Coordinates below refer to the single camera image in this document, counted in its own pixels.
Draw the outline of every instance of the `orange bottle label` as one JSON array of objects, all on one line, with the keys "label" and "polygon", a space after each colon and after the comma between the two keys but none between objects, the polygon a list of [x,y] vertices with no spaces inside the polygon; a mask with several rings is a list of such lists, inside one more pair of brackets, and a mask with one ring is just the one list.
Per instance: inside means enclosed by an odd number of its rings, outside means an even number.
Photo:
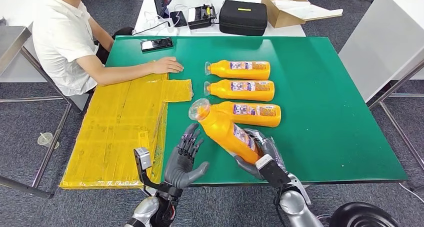
[{"label": "orange bottle label", "polygon": [[234,131],[233,135],[237,137],[241,142],[245,143],[252,151],[255,151],[255,142],[253,139],[240,127],[233,124]]},{"label": "orange bottle label", "polygon": [[256,108],[249,106],[248,104],[233,105],[234,115],[248,115],[248,116],[276,116],[277,110],[272,105],[256,106]]},{"label": "orange bottle label", "polygon": [[232,81],[232,91],[269,91],[271,85],[269,81]]},{"label": "orange bottle label", "polygon": [[229,63],[231,70],[265,70],[267,62],[265,61],[231,61]]}]

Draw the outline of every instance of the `plastic bottle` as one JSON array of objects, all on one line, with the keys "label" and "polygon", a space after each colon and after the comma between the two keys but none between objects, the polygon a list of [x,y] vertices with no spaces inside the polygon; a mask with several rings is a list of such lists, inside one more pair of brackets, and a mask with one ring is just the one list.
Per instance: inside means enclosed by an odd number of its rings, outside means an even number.
[{"label": "plastic bottle", "polygon": [[274,82],[270,80],[227,80],[204,83],[204,94],[222,99],[271,101],[274,98]]},{"label": "plastic bottle", "polygon": [[228,61],[221,60],[216,63],[206,62],[204,73],[217,75],[221,78],[234,78],[246,80],[268,80],[271,66],[267,61]]},{"label": "plastic bottle", "polygon": [[240,156],[251,164],[259,160],[259,150],[253,138],[234,124],[226,113],[211,108],[207,99],[196,100],[188,110],[188,117],[198,121],[204,132],[230,155]]},{"label": "plastic bottle", "polygon": [[226,113],[239,124],[277,127],[281,121],[281,108],[275,104],[225,101],[213,104],[211,108]]}]

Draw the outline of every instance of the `clear bottle cap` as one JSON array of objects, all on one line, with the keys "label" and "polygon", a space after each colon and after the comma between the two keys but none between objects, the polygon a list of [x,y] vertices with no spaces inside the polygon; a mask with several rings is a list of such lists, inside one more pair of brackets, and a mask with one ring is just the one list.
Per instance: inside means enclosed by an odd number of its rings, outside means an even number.
[{"label": "clear bottle cap", "polygon": [[188,109],[188,117],[194,121],[203,120],[211,111],[211,103],[206,98],[196,100]]},{"label": "clear bottle cap", "polygon": [[211,83],[209,83],[208,81],[205,81],[203,84],[203,93],[205,96],[208,96],[211,94]]},{"label": "clear bottle cap", "polygon": [[209,61],[206,61],[206,63],[204,63],[204,74],[207,76],[211,74],[211,62]]}]

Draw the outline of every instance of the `gray carpet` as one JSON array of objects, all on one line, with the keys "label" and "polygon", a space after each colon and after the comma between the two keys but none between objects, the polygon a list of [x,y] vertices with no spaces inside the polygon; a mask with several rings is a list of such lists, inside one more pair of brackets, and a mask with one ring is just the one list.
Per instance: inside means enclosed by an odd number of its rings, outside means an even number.
[{"label": "gray carpet", "polygon": [[[109,33],[134,26],[143,0],[84,0],[91,15]],[[311,21],[303,26],[308,36],[328,36],[339,51],[365,11],[366,0],[310,0],[329,9],[343,8],[343,17]],[[409,81],[403,92],[424,93],[422,81]],[[0,98],[44,96],[52,90],[43,83],[0,83]],[[411,142],[424,156],[424,99],[391,98],[386,101]],[[64,103],[14,103],[0,105],[0,173],[31,184],[46,148],[36,143],[39,132],[53,132]],[[376,108],[373,115],[407,172],[410,186],[424,185],[419,169],[395,128]],[[123,226],[144,198],[137,189],[63,190],[57,188],[75,143],[83,115],[71,112],[41,182],[55,190],[52,199],[40,199],[0,187],[0,226]],[[175,226],[281,226],[266,186],[188,188],[178,205]],[[424,204],[398,184],[334,184],[307,188],[315,214],[331,214],[340,205],[364,201],[392,214],[403,227],[422,227]]]}]

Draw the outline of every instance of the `smartphone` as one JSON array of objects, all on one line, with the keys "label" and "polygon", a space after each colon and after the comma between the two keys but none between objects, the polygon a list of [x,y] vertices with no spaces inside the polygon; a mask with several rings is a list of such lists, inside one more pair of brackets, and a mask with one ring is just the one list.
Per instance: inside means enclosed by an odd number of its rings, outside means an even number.
[{"label": "smartphone", "polygon": [[182,11],[174,11],[174,12],[171,12],[170,15],[175,27],[181,27],[181,26],[187,25],[186,18],[184,17],[184,14]]},{"label": "smartphone", "polygon": [[169,37],[154,39],[154,40],[146,40],[146,41],[142,41],[140,44],[141,44],[142,52],[155,51],[155,50],[170,48],[174,46],[172,39]]}]

